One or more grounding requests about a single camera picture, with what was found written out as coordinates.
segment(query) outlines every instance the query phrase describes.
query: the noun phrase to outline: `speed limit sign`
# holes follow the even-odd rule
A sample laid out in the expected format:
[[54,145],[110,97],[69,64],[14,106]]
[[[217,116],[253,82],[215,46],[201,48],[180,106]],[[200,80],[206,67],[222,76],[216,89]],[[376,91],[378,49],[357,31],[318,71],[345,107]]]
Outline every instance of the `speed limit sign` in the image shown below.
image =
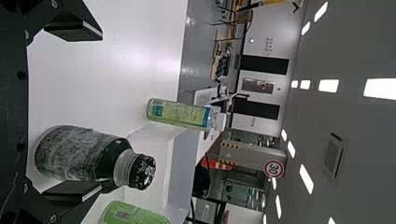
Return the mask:
[[285,174],[285,166],[281,161],[268,161],[264,165],[264,172],[268,177],[280,178]]

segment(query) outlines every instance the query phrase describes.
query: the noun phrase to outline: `bottle cap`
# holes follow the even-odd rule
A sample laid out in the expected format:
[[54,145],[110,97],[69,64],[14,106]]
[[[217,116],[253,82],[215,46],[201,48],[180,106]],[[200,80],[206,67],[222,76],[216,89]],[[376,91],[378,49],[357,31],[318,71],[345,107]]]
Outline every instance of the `bottle cap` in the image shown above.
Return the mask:
[[128,186],[140,190],[148,188],[154,178],[155,169],[154,158],[139,154],[132,166]]

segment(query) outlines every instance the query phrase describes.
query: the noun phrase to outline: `white table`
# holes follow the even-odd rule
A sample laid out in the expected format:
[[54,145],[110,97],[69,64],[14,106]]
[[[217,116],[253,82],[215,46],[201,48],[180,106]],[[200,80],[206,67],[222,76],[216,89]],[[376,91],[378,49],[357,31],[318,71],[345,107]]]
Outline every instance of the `white table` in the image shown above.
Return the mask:
[[[217,96],[217,89],[197,91],[194,103],[201,105]],[[195,165],[220,135],[211,131],[188,130],[161,123],[150,125],[128,136],[136,151],[145,151],[157,161],[155,178],[144,193],[124,188],[124,201],[149,208],[181,224],[190,210]]]
[[[40,191],[58,183],[34,165],[33,145],[48,128],[73,124],[126,137],[149,124],[150,98],[177,98],[188,1],[85,3],[104,30],[104,41],[66,43],[41,32],[28,48],[27,175]],[[83,223],[97,223],[113,200],[123,201],[124,190],[100,196]]]

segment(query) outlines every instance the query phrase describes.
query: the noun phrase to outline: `black bottle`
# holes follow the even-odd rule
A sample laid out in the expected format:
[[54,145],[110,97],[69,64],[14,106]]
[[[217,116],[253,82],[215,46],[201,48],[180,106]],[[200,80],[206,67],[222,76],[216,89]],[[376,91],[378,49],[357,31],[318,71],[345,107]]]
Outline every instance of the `black bottle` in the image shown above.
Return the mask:
[[128,140],[75,126],[48,130],[35,153],[42,175],[58,180],[96,181],[102,193],[122,186],[146,189],[155,175],[155,160],[137,154]]

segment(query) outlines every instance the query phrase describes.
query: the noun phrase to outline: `green bottle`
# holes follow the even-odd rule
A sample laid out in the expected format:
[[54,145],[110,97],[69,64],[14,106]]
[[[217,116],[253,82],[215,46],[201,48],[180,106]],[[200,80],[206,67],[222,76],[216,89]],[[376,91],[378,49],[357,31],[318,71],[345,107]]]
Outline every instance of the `green bottle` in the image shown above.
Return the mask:
[[114,201],[105,209],[100,224],[170,224],[170,221],[149,210]]
[[216,129],[219,119],[219,112],[215,112],[213,108],[160,99],[151,99],[148,102],[147,113],[148,119],[152,121],[205,132]]

